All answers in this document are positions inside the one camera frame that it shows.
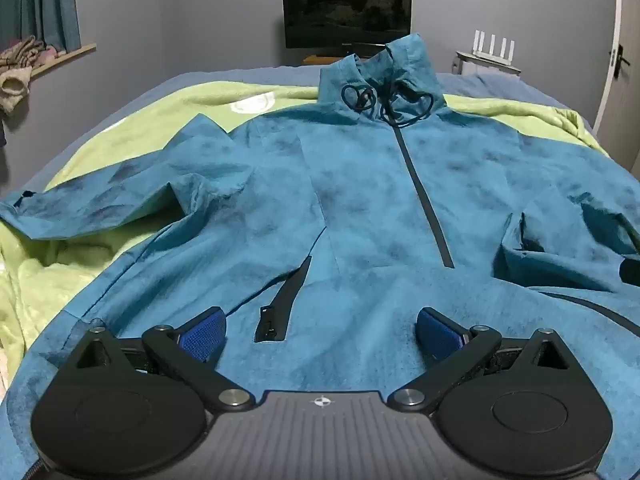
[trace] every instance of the curtain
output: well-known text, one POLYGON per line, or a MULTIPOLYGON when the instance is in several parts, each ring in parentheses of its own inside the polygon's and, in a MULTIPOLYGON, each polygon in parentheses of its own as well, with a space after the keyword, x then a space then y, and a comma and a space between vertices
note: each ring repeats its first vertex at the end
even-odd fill
POLYGON ((32 35, 56 50, 80 48, 76 0, 0 0, 0 51, 32 35))

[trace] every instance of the silver bolt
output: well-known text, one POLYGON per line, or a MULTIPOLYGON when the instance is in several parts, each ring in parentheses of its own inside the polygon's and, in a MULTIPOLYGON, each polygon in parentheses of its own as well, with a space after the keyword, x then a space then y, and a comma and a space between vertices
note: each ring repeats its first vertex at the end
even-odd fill
POLYGON ((218 398, 220 399, 220 402, 227 406, 240 406, 241 404, 249 402, 251 399, 250 395, 246 391, 239 390, 238 388, 225 390, 219 394, 218 398))
POLYGON ((412 388, 403 388, 394 393, 394 399, 403 406, 415 406, 424 402, 424 393, 412 388))

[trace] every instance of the wooden window sill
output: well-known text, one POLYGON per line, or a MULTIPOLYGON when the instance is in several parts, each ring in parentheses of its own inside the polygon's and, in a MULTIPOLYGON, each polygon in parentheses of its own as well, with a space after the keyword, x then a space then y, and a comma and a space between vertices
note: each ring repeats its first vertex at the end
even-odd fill
POLYGON ((46 65, 39 66, 39 67, 35 68, 31 72, 31 79, 33 80, 33 79, 37 78, 38 76, 44 74, 45 72, 48 72, 52 68, 55 68, 55 67, 57 67, 57 66, 59 66, 59 65, 61 65, 63 63, 66 63, 67 61, 75 59, 76 57, 84 56, 84 54, 86 54, 87 52, 91 52, 91 51, 95 50, 96 47, 97 47, 97 45, 95 43, 91 43, 91 44, 88 44, 88 45, 85 45, 85 46, 79 48, 78 50, 74 50, 73 52, 69 52, 68 54, 65 54, 64 56, 57 57, 52 62, 47 63, 46 65))

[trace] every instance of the television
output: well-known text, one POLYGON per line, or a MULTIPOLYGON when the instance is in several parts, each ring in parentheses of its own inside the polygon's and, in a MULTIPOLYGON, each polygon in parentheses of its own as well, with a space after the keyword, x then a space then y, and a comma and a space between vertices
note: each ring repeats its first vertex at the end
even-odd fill
POLYGON ((380 45, 411 32, 412 0, 282 0, 287 48, 380 45))

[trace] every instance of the gray wall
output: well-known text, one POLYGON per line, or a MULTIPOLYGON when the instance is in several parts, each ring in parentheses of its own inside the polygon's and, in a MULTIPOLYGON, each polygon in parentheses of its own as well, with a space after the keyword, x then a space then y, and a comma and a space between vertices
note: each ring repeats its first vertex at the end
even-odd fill
MULTIPOLYGON (((414 0, 414 31, 439 72, 476 28, 516 41, 523 79, 591 123, 607 74, 615 0, 414 0)), ((168 7, 172 70, 296 64, 284 52, 282 0, 176 0, 168 7)))
POLYGON ((22 186, 107 115, 169 77, 160 0, 76 0, 96 52, 44 74, 5 128, 0 191, 22 186))

